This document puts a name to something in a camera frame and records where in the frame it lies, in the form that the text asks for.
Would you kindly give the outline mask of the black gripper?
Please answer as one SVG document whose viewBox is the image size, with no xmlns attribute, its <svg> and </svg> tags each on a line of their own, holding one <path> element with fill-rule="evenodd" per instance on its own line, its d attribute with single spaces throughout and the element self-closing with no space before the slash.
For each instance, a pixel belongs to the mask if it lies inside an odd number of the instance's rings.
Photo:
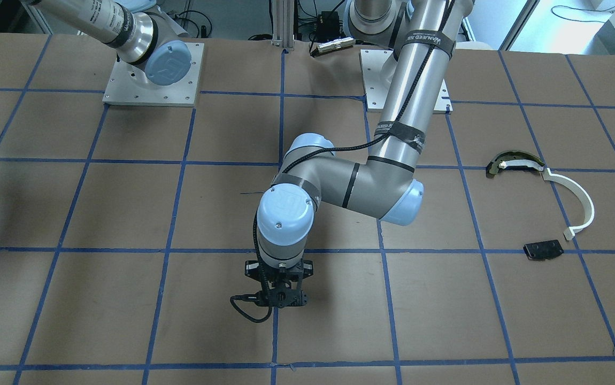
<svg viewBox="0 0 615 385">
<path fill-rule="evenodd" d="M 258 291 L 256 294 L 244 295 L 246 302 L 279 309 L 307 304 L 308 295 L 301 289 L 301 283 L 314 273 L 313 261 L 303 259 L 289 269 L 273 268 L 265 263 L 261 265 L 264 266 L 268 292 L 264 294 Z"/>
</svg>

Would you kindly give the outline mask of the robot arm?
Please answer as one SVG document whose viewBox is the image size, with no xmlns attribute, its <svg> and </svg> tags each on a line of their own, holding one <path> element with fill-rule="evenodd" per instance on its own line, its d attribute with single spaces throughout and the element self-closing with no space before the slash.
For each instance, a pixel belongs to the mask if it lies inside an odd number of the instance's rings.
<svg viewBox="0 0 615 385">
<path fill-rule="evenodd" d="M 232 305 L 272 310 L 307 303 L 301 286 L 314 268 L 304 251 L 322 203 L 395 225 L 417 216 L 424 187 L 413 174 L 457 33 L 474 2 L 415 1 L 412 7 L 409 29 L 396 34 L 386 61 L 393 72 L 371 141 L 335 147 L 315 133 L 294 139 L 253 220 L 256 258 L 246 262 L 245 275 L 261 288 L 232 296 Z"/>
<path fill-rule="evenodd" d="M 190 70 L 188 36 L 156 1 L 24 1 L 112 47 L 159 86 L 180 81 Z"/>
</svg>

